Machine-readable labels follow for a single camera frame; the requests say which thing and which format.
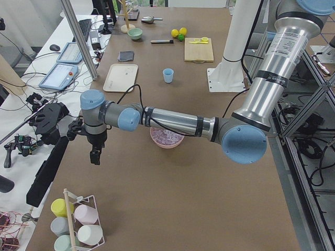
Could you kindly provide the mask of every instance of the blue joint cap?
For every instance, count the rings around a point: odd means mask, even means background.
[[[263,157],[267,143],[265,134],[251,125],[239,125],[222,137],[222,150],[240,164],[251,164]]]
[[[276,32],[272,31],[266,31],[266,38],[268,41],[272,41],[274,39],[274,36],[276,35]]]
[[[296,0],[298,5],[309,13],[326,16],[335,12],[335,0]]]
[[[133,108],[126,108],[123,110],[117,120],[117,126],[121,130],[132,132],[140,122],[141,114]]]
[[[105,101],[105,95],[99,90],[87,90],[80,95],[80,108],[91,110],[99,107]]]

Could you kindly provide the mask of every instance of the white table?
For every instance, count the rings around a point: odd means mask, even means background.
[[[91,18],[92,29],[97,29],[102,24],[102,16],[77,16],[78,20]],[[51,44],[57,44],[60,46],[61,50],[64,48],[67,42],[72,41],[73,35],[70,29],[70,26],[65,19],[61,21],[58,25],[57,29],[51,35],[49,40],[45,43],[41,51],[37,56],[44,55],[50,53],[49,46]],[[100,43],[102,47],[104,47],[110,35],[102,35],[100,38]],[[90,39],[88,39],[88,46],[90,48],[90,53],[94,56],[94,51],[90,44]],[[30,67],[26,70],[26,73],[31,72],[39,72],[39,73],[48,73],[51,68],[56,63],[56,59],[58,54],[49,54],[46,56],[42,56],[33,61]],[[90,88],[92,78],[90,77],[90,73],[87,70],[84,62],[79,64],[80,73],[75,79],[75,86],[72,84],[68,90],[72,90],[71,92],[66,92],[63,95],[59,95],[57,100],[58,102],[64,103],[68,110],[70,111],[70,115],[77,116],[80,111],[80,94],[85,90]],[[54,97],[53,91],[42,91],[38,88],[38,84],[43,79],[43,75],[38,74],[30,74],[26,75],[22,78],[22,80],[28,83],[28,88],[26,90],[26,95],[29,96],[33,92],[39,93],[45,97]],[[23,106],[20,98],[25,101],[26,95],[22,95],[20,97],[16,97],[14,95],[9,95],[3,105],[2,109],[15,110]],[[26,117],[31,114],[31,111],[27,107],[23,107],[16,111],[6,111],[0,110],[0,139],[2,139],[5,135],[7,135],[13,128],[17,127]],[[59,122],[59,131],[62,135],[66,135],[68,124],[73,120],[70,116],[66,116]],[[21,129],[19,129],[16,134],[20,135],[29,135],[35,136],[34,130],[29,125],[24,125]],[[30,189],[31,184],[35,179],[36,172],[39,170],[43,161],[48,158],[51,150],[53,149],[53,145],[43,145],[36,149],[32,155],[27,157],[22,157],[18,155],[18,150],[12,151],[12,167],[5,169],[3,167],[3,163],[6,157],[6,151],[4,149],[4,145],[11,141],[14,138],[12,135],[5,143],[0,145],[0,175],[3,175],[10,180],[14,181],[15,187],[12,191],[8,193],[0,193],[0,211],[8,212],[15,211],[21,214],[31,212],[33,217],[38,217],[41,209],[44,205],[43,199],[39,208],[34,208],[28,204],[26,204],[26,194]],[[21,216],[17,218],[17,222],[21,222]],[[26,246],[32,236],[32,233],[35,229],[35,226],[32,222],[28,223],[28,227],[25,227],[19,232],[19,241],[20,248],[19,250],[25,250]]]

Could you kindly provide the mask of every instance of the brown table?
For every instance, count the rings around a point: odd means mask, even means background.
[[[139,65],[136,83],[146,106],[205,117],[222,116],[233,93],[210,93],[206,69],[223,55],[230,25],[227,9],[141,8],[140,18],[162,17],[154,25],[132,22],[143,29],[141,41],[119,32],[118,20],[103,60],[100,78],[92,88],[102,89],[119,51],[134,50]],[[173,28],[188,28],[189,37],[212,38],[214,63],[184,62],[184,44],[151,45],[151,39],[169,39]],[[175,70],[172,84],[162,70]],[[117,100],[121,94],[106,94]],[[138,90],[124,104],[138,101]],[[232,106],[238,108],[239,97]],[[185,138],[180,146],[164,150],[150,138],[149,128],[135,132],[108,131],[101,166],[90,164],[91,145],[77,136],[70,142],[27,250],[52,250],[56,237],[50,204],[63,197],[66,187],[77,195],[96,196],[106,243],[97,250],[299,250],[273,157],[268,149],[257,163],[239,165],[207,139]]]

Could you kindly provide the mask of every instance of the black mouse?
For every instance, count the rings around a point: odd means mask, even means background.
[[[61,48],[57,44],[52,44],[49,49],[51,51],[60,51]]]

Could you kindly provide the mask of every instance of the lemon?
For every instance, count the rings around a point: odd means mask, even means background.
[[[186,34],[187,34],[187,29],[186,29],[185,27],[180,28],[180,30],[179,30],[179,34],[183,34],[184,36],[186,36]]]
[[[180,42],[183,42],[184,39],[185,39],[185,36],[184,36],[183,34],[179,34],[179,35],[178,35],[178,40],[179,40]]]
[[[176,38],[179,35],[179,31],[176,29],[171,30],[171,36],[173,38]]]

